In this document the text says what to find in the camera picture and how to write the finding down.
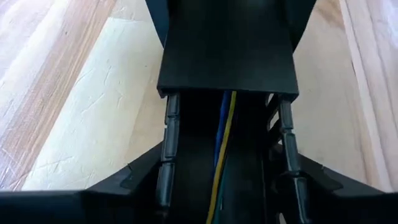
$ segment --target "blue wire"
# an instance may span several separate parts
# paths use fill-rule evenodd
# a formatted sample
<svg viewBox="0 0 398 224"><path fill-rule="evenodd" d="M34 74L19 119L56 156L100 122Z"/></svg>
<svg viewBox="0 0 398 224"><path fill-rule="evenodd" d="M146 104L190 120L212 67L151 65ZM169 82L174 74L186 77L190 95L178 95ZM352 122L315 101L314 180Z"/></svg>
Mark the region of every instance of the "blue wire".
<svg viewBox="0 0 398 224"><path fill-rule="evenodd" d="M220 149L221 149L221 143L223 140L224 136L224 131L225 131L225 124L226 124L226 119L228 115L228 106L229 106L229 101L231 100L231 92L230 91L224 91L223 94L223 101L221 102L221 109L220 109L220 121L218 123L218 130L217 130L217 135L216 135L216 147L214 151L214 167L217 166L218 158L220 156ZM221 182L220 182L220 187L218 188L218 196L217 196L217 203L216 203L216 208L215 208L215 216L213 219L214 224L218 224L220 222L220 208L221 208L221 203L222 203L222 198L223 198L223 192L224 192L224 185L225 185L225 175L226 175L226 164L227 164L227 157L225 158L225 164L223 167L223 173L221 175Z"/></svg>
<svg viewBox="0 0 398 224"><path fill-rule="evenodd" d="M223 142L225 123L228 115L230 99L231 99L231 92L224 91L223 101L221 102L221 109L220 109L220 121L218 123L218 130L216 134L216 147L214 150L214 168L217 166L218 157L220 155L221 143Z"/></svg>

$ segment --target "wire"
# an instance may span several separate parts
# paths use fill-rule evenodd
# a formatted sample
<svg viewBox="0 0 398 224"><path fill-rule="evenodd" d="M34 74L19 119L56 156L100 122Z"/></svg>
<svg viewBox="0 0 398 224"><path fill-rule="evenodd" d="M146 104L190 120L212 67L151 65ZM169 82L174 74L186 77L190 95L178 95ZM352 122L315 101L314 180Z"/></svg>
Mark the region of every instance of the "wire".
<svg viewBox="0 0 398 224"><path fill-rule="evenodd" d="M220 156L218 158L216 172L214 175L213 188L211 189L210 206L209 206L209 212L208 212L207 219L206 219L206 224L211 224L211 221L213 220L213 216L214 216L214 211L215 211L216 201L217 201L218 184L220 182L221 168L223 167L223 163L224 163L226 145L228 142L229 131L231 129L232 117L234 115L235 101L236 101L236 91L233 91L232 95L231 95L231 103L229 104L228 118L227 118L226 124L225 124L224 138L223 138L223 142L221 143Z"/></svg>
<svg viewBox="0 0 398 224"><path fill-rule="evenodd" d="M221 108L220 108L220 121L218 123L218 129L217 129L217 135L216 135L216 147L214 150L214 168L217 166L218 162L218 155L220 154L220 148L221 148L221 142L222 138L224 135L224 130L225 130L225 122L226 122L226 116L228 112L228 103L230 99L230 91L224 91L223 94L223 101L221 102Z"/></svg>
<svg viewBox="0 0 398 224"><path fill-rule="evenodd" d="M224 186L225 186L225 177L227 174L227 167L228 167L228 155L225 155L225 162L224 162L224 167L223 167L223 173L221 175L221 182L220 182L220 187L218 188L218 196L217 196L217 202L216 202L216 208L214 211L214 218L213 218L213 224L219 224L220 222L220 210L221 206L223 203L223 194L224 194Z"/></svg>

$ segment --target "yellow wire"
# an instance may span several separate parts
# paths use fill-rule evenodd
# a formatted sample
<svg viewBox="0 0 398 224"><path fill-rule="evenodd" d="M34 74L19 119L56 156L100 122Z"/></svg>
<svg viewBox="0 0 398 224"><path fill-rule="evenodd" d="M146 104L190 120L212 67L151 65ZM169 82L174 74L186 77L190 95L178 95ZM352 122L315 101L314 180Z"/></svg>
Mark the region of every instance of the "yellow wire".
<svg viewBox="0 0 398 224"><path fill-rule="evenodd" d="M224 163L226 144L228 142L229 130L231 129L232 117L234 115L235 101L236 101L236 91L233 91L231 95L231 103L229 104L228 118L225 124L223 142L221 143L220 156L218 157L216 172L214 174L213 188L211 189L210 207L207 215L206 224L211 224L214 217L214 211L217 203L218 184L220 182L221 168L223 167Z"/></svg>

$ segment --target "light wooden board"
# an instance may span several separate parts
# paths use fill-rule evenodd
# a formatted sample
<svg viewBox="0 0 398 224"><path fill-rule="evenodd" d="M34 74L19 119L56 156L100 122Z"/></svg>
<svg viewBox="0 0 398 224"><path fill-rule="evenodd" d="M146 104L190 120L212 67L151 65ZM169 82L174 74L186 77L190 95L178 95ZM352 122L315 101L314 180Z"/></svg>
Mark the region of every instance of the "light wooden board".
<svg viewBox="0 0 398 224"><path fill-rule="evenodd" d="M342 0L381 188L398 190L398 1Z"/></svg>
<svg viewBox="0 0 398 224"><path fill-rule="evenodd" d="M113 5L0 3L0 47L15 56L0 62L0 189L22 186Z"/></svg>
<svg viewBox="0 0 398 224"><path fill-rule="evenodd" d="M319 1L294 53L300 90L293 103L295 133L305 156L368 182L367 130L342 22L338 1Z"/></svg>
<svg viewBox="0 0 398 224"><path fill-rule="evenodd" d="M89 187L141 155L129 140L162 51L151 23L109 18L24 189Z"/></svg>

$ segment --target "wooden plank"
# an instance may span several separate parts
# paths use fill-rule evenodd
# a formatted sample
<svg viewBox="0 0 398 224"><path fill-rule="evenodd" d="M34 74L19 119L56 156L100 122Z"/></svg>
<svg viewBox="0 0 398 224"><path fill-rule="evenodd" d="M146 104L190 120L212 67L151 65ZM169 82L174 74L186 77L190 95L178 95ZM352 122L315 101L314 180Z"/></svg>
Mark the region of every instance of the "wooden plank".
<svg viewBox="0 0 398 224"><path fill-rule="evenodd" d="M22 186L113 5L113 0L55 1L5 72L0 188Z"/></svg>
<svg viewBox="0 0 398 224"><path fill-rule="evenodd" d="M342 0L353 67L382 189L398 189L398 2Z"/></svg>
<svg viewBox="0 0 398 224"><path fill-rule="evenodd" d="M153 80L162 52L152 23L109 18L23 189L89 187L157 144L141 136L162 138L164 116L150 116L164 114Z"/></svg>
<svg viewBox="0 0 398 224"><path fill-rule="evenodd" d="M293 103L299 151L368 183L368 132L338 1L318 1L295 53L300 96Z"/></svg>
<svg viewBox="0 0 398 224"><path fill-rule="evenodd" d="M54 1L8 0L0 3L0 79L37 26L48 17Z"/></svg>

